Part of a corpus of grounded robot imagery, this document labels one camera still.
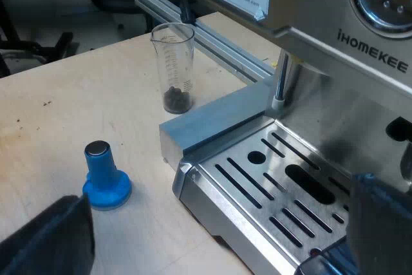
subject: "measuring cup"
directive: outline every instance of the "measuring cup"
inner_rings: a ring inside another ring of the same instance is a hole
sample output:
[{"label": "measuring cup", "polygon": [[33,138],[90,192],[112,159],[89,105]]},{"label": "measuring cup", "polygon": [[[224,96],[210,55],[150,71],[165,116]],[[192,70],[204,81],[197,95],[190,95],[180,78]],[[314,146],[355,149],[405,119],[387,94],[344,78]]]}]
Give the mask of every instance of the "measuring cup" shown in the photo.
[{"label": "measuring cup", "polygon": [[150,40],[157,53],[163,107],[170,113],[185,113],[194,102],[194,30],[182,23],[161,24]]}]

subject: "metal panel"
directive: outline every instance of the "metal panel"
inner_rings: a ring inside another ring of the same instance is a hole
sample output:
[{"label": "metal panel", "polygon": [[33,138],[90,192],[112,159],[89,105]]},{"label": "metal panel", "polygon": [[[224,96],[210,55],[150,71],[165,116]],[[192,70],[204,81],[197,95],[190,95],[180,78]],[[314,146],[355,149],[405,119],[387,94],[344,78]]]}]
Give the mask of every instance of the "metal panel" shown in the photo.
[{"label": "metal panel", "polygon": [[176,171],[188,151],[263,114],[270,82],[271,79],[249,85],[160,124],[162,156]]},{"label": "metal panel", "polygon": [[251,30],[351,88],[412,120],[412,69],[406,73],[338,39],[339,30],[412,64],[412,39],[393,40],[368,29],[350,0],[270,0],[267,17],[252,16],[220,0],[203,0]]}]

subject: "espresso machine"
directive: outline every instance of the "espresso machine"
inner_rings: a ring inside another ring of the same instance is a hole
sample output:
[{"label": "espresso machine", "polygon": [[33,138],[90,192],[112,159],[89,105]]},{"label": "espresso machine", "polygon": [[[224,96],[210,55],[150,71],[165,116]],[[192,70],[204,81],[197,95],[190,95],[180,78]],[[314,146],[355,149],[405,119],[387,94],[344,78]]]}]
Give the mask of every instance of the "espresso machine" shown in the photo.
[{"label": "espresso machine", "polygon": [[160,125],[176,197],[254,274],[411,274],[412,0],[199,1],[282,50],[194,24],[250,85]]}]

